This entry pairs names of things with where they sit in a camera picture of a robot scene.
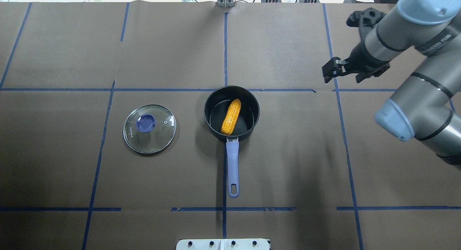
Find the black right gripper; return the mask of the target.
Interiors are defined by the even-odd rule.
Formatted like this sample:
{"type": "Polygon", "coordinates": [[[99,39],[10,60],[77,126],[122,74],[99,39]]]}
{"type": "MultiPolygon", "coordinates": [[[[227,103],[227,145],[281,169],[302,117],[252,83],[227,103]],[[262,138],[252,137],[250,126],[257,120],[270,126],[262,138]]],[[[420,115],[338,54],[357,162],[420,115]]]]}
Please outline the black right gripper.
{"type": "Polygon", "coordinates": [[[379,77],[390,69],[390,63],[375,59],[366,49],[364,43],[356,45],[346,60],[339,57],[331,58],[322,66],[324,81],[331,81],[336,77],[356,74],[359,84],[367,78],[379,77]]]}

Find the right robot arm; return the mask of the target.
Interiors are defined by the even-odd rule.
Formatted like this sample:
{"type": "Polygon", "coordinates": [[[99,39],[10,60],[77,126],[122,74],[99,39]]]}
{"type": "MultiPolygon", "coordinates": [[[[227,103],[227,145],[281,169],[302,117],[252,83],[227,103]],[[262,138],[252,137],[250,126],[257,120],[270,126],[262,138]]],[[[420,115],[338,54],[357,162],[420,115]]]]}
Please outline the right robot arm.
{"type": "Polygon", "coordinates": [[[379,77],[392,60],[413,48],[418,66],[375,113],[374,120],[397,139],[420,141],[445,163],[460,169],[460,113],[448,107],[460,92],[460,0],[399,0],[387,13],[352,12],[359,43],[346,59],[332,57],[324,82],[355,74],[360,83],[379,77]]]}

